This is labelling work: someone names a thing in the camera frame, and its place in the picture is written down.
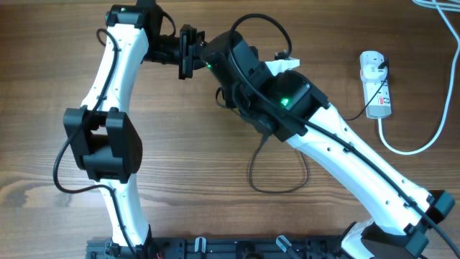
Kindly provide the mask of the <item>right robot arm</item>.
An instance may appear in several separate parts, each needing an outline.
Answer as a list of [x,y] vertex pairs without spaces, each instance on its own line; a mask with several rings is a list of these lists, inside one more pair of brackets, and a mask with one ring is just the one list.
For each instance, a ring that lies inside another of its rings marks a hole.
[[299,60],[278,53],[262,62],[238,32],[207,43],[201,60],[221,84],[230,109],[265,137],[275,136],[326,169],[366,208],[340,250],[350,258],[419,258],[426,232],[454,206],[444,190],[426,190],[398,173],[341,117],[327,96],[297,72]]

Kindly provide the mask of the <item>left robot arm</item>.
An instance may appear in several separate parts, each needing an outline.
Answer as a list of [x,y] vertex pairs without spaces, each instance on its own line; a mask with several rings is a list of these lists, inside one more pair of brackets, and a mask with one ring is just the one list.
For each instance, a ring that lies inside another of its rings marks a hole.
[[[106,26],[96,32],[105,34],[106,41],[95,81],[79,108],[65,110],[68,138],[55,159],[53,182],[67,194],[100,189],[113,228],[111,239],[89,242],[89,258],[157,255],[137,189],[143,146],[129,118],[134,83],[144,61],[176,65],[179,79],[192,78],[193,71],[205,67],[199,55],[207,44],[205,33],[189,24],[162,34],[162,21],[170,18],[155,1],[113,5],[106,13]],[[68,148],[92,186],[67,189],[59,182],[60,161]]]

